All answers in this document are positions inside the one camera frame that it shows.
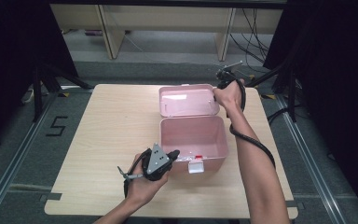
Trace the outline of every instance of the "forearm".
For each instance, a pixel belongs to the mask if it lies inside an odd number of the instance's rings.
[[[127,217],[138,210],[140,205],[132,203],[129,200],[123,200],[118,206],[112,209],[105,216],[98,219],[95,224],[120,224],[123,223]]]
[[[226,111],[233,128],[258,140],[237,105]],[[246,190],[253,223],[287,223],[287,208],[278,176],[267,154],[255,145],[236,137],[242,182]]]

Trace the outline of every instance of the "black cable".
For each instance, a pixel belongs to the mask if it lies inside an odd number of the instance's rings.
[[[234,41],[234,43],[243,51],[245,51],[246,53],[248,53],[249,55],[251,55],[252,57],[254,57],[255,59],[257,59],[259,62],[263,63],[264,60],[260,59],[259,57],[257,57],[255,54],[253,54],[251,51],[249,51],[248,49],[244,48],[241,44],[239,44],[237,42],[237,40],[234,38],[234,36],[232,34],[230,34],[232,40]]]
[[[303,106],[303,105],[302,104],[295,105],[295,107],[301,107],[301,106]],[[278,116],[280,116],[284,112],[288,112],[288,111],[289,111],[289,108],[285,107],[285,108],[282,108],[282,109],[278,110],[277,112],[273,113],[272,115],[268,116],[267,117],[268,124],[271,125],[272,121],[274,121]]]
[[[258,38],[257,26],[256,26],[256,22],[255,22],[256,17],[257,17],[256,10],[254,10],[254,26],[252,26],[252,24],[250,23],[248,17],[246,16],[246,13],[245,13],[245,10],[244,10],[244,9],[242,9],[242,12],[243,12],[243,15],[245,16],[246,21],[248,22],[249,28],[250,28],[251,31],[252,31],[252,32],[251,32],[251,38],[250,38],[250,40],[252,40],[252,35],[254,35],[254,36],[255,36],[255,39],[257,40],[257,43],[258,43],[260,49],[261,49],[261,46],[263,46],[263,47],[266,48],[266,49],[269,49],[269,48],[268,48],[266,45],[264,45],[264,44],[260,41],[260,39]]]
[[[242,45],[240,45],[234,38],[234,36],[232,36],[232,34],[230,34],[232,40],[234,41],[234,43],[243,51],[245,51],[245,62],[246,62],[246,65],[253,71],[255,72],[258,72],[258,73],[262,73],[262,74],[265,74],[267,72],[263,72],[263,71],[259,71],[257,69],[254,69],[249,63],[248,63],[248,57],[247,55],[251,55],[252,57],[254,57],[255,59],[257,59],[258,61],[260,61],[261,63],[264,63],[264,61],[260,58],[258,58],[255,54],[253,54],[252,52],[250,52],[248,49],[245,49]]]
[[[267,154],[267,156],[269,157],[269,159],[271,160],[272,165],[274,165],[274,167],[275,167],[275,160],[274,160],[274,157],[272,156],[272,153],[263,144],[261,144],[259,141],[255,140],[254,138],[251,138],[249,136],[246,136],[242,133],[235,131],[235,129],[232,127],[232,124],[229,126],[229,131],[232,134],[234,134],[235,136],[239,137],[240,139],[245,140],[249,143],[252,143],[253,145],[260,148],[262,151],[264,151]]]

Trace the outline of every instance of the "wrist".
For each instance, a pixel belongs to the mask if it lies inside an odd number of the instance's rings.
[[[242,114],[242,109],[239,105],[237,105],[236,103],[232,103],[232,104],[227,104],[224,106],[226,112],[228,115],[230,114],[235,114],[235,113],[241,113]]]
[[[136,202],[131,198],[125,198],[122,203],[123,206],[126,208],[126,211],[129,212],[129,215],[131,215],[132,213],[140,209],[142,206],[144,206],[142,203]]]

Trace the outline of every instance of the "gray carpet floor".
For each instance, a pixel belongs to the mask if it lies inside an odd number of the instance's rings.
[[[76,68],[81,79],[92,85],[99,83],[216,85],[218,80],[214,78],[214,74],[219,67],[191,63],[76,63]],[[259,77],[262,74],[246,66],[237,73],[246,81],[250,81],[251,76]],[[257,87],[260,94],[272,94],[270,87],[273,79]],[[64,79],[60,79],[60,82],[62,85],[72,85]],[[70,93],[67,97],[57,97],[54,100],[40,132],[2,201],[0,223],[91,223],[97,218],[49,216],[44,213],[46,196],[60,171],[89,98],[90,93]],[[267,115],[279,110],[276,100],[262,99],[261,101]],[[33,102],[20,106],[0,134],[0,177],[32,124],[33,106]],[[57,116],[66,117],[56,123],[65,126],[65,129],[61,136],[48,136],[59,131],[50,128]],[[358,200],[337,164],[326,156],[328,148],[318,134],[306,108],[297,108],[296,117],[297,125],[337,199],[344,217],[349,223],[358,223]],[[277,117],[270,127],[297,203],[299,216],[296,218],[296,223],[331,223],[283,117]],[[134,222],[144,223],[139,219]]]

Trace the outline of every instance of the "black tape marking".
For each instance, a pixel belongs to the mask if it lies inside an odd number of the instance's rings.
[[[56,129],[60,129],[59,133],[48,133],[46,134],[47,137],[59,137],[62,135],[63,130],[65,130],[65,126],[62,125],[55,125],[57,119],[67,119],[68,116],[56,116],[53,123],[51,124],[50,128],[56,128]]]

